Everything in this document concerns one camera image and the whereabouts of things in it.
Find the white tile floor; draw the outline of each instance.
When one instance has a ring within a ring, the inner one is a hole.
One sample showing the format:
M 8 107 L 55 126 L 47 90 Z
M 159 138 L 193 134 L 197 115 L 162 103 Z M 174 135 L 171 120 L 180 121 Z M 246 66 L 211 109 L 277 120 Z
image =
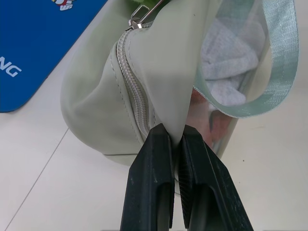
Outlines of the white tile floor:
M 240 120 L 222 158 L 256 231 L 308 230 L 308 1 L 295 3 L 301 37 L 295 86 L 278 109 Z M 0 231 L 120 227 L 128 167 L 81 143 L 62 119 L 59 91 L 73 53 L 22 109 L 0 114 Z M 173 230 L 184 230 L 178 197 Z

